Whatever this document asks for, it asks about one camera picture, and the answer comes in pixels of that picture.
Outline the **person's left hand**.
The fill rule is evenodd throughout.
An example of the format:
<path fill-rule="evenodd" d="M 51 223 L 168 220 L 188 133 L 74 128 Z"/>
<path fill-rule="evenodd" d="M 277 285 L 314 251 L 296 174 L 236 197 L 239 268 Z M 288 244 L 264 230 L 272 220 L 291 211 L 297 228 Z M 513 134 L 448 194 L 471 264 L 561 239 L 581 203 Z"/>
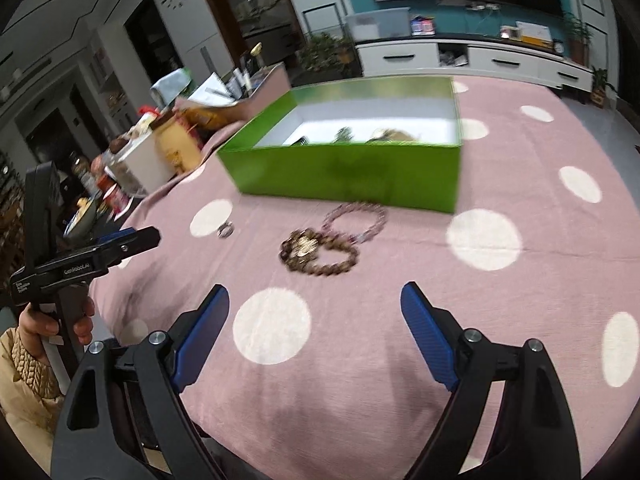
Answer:
<path fill-rule="evenodd" d="M 73 332 L 78 341 L 86 346 L 92 341 L 94 302 L 88 297 L 84 301 L 84 316 L 75 323 Z M 26 351 L 37 361 L 47 362 L 42 338 L 58 333 L 58 323 L 46 314 L 36 311 L 31 304 L 23 310 L 18 319 L 17 333 Z"/>

